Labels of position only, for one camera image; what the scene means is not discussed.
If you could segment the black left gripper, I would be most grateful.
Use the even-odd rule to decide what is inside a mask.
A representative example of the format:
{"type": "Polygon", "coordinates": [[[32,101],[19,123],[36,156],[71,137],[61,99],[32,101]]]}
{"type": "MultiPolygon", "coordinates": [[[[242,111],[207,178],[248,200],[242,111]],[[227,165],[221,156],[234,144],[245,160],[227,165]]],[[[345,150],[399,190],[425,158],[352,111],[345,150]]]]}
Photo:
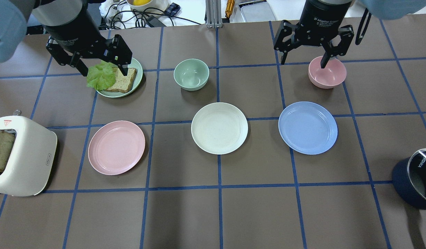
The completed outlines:
{"type": "Polygon", "coordinates": [[[107,40],[100,34],[85,0],[36,0],[32,14],[50,34],[46,49],[59,65],[86,77],[88,67],[81,59],[97,58],[118,66],[127,76],[131,49],[119,34],[107,40]]]}

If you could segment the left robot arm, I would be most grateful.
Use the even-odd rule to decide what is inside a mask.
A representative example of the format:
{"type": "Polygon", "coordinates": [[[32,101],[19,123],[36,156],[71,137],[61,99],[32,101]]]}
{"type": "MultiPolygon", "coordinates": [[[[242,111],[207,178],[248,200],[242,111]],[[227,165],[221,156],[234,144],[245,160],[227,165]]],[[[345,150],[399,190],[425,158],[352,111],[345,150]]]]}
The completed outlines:
{"type": "Polygon", "coordinates": [[[50,35],[46,49],[55,61],[77,68],[87,76],[84,59],[112,63],[127,75],[132,52],[116,35],[104,38],[83,0],[0,0],[0,63],[8,61],[27,32],[34,15],[50,35]]]}

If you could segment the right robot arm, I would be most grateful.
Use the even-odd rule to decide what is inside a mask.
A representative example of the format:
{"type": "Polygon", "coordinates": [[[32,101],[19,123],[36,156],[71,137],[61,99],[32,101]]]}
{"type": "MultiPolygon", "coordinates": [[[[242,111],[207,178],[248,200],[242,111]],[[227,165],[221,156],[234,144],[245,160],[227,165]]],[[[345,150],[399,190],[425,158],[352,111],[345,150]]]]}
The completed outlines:
{"type": "Polygon", "coordinates": [[[363,40],[372,16],[379,19],[400,19],[426,6],[426,0],[362,0],[365,7],[358,31],[341,23],[352,5],[351,0],[306,0],[296,24],[282,20],[273,41],[273,49],[281,52],[281,64],[288,53],[300,46],[323,47],[320,66],[325,68],[330,58],[344,56],[352,41],[363,40]]]}

